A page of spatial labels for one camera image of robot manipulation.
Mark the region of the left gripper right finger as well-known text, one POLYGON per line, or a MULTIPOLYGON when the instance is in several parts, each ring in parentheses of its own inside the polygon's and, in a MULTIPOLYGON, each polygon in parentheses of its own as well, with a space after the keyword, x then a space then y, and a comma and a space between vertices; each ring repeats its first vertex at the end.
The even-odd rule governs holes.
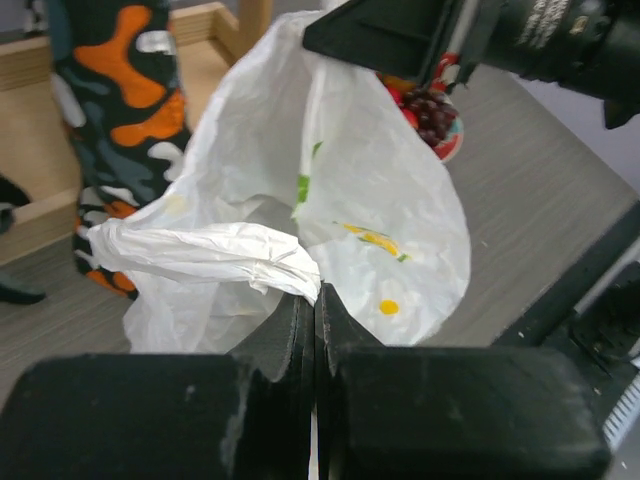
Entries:
POLYGON ((545 348, 389 347, 324 284, 315 305, 322 479, 599 479, 590 389, 545 348))

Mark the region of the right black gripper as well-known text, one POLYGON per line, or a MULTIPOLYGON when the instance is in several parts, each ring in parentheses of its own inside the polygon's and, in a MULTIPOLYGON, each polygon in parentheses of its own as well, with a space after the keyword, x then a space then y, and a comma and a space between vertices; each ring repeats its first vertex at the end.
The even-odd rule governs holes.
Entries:
POLYGON ((307 26, 302 46, 451 93, 468 83, 494 28, 494 1, 454 1, 446 20, 443 1, 347 1, 307 26))

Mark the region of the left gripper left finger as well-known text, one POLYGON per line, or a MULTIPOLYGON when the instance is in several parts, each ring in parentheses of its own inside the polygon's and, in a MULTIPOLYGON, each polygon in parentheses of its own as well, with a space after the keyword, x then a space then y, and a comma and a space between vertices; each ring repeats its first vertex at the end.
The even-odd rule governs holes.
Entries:
POLYGON ((5 479, 304 479, 314 312, 285 295, 226 354, 49 358, 1 413, 5 479))

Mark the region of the red cherry bunch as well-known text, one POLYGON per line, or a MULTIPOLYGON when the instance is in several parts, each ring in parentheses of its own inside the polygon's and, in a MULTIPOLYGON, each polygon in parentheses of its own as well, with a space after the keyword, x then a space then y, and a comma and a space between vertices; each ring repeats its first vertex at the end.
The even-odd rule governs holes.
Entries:
POLYGON ((387 89, 396 106, 401 110, 411 127, 414 130, 418 130, 418 116, 407 106, 407 101, 405 100, 405 95, 413 90, 414 84, 399 77, 380 72, 377 73, 377 77, 387 89))

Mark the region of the white plastic bag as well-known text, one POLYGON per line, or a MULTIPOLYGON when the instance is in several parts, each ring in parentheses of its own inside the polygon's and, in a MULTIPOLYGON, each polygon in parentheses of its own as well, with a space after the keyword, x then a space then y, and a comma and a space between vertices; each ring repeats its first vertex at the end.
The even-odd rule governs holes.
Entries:
POLYGON ((471 247, 447 169, 374 73, 302 48, 317 18, 281 16, 212 94, 166 192, 89 231, 137 289, 133 352, 227 352, 325 282, 387 345, 428 339, 461 302, 471 247))

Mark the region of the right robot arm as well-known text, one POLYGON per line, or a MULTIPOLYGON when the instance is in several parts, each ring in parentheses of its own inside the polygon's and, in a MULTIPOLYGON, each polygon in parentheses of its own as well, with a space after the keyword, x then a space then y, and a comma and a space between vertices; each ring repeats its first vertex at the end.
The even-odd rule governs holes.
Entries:
POLYGON ((600 99, 604 123, 639 113, 639 4, 602 0, 347 1, 305 49, 451 91, 488 65, 600 99))

